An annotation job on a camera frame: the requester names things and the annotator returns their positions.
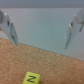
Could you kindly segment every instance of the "speckled brown surface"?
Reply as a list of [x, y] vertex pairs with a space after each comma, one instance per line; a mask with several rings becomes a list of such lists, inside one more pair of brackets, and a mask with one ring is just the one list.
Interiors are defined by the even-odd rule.
[[26, 72], [40, 84], [84, 84], [84, 62], [0, 38], [0, 84], [22, 84]]

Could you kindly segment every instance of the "yellow cube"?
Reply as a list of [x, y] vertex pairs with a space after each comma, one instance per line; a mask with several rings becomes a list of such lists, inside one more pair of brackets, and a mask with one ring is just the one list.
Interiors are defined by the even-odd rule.
[[40, 75], [27, 72], [23, 84], [39, 84]]

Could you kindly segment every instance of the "yellow tile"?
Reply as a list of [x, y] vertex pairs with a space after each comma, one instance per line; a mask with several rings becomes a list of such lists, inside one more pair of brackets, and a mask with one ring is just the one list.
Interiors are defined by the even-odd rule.
[[23, 84], [39, 84], [40, 75], [27, 72]]

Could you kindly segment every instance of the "yellow block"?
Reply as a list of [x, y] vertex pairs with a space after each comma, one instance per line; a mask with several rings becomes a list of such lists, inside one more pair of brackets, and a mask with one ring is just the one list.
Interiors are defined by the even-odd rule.
[[23, 84], [39, 84], [40, 75], [27, 72]]

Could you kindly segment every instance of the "brown table surface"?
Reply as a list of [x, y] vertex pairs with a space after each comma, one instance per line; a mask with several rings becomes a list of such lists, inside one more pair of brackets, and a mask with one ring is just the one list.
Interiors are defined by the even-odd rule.
[[26, 72], [39, 84], [84, 84], [84, 62], [0, 38], [0, 84], [22, 84]]

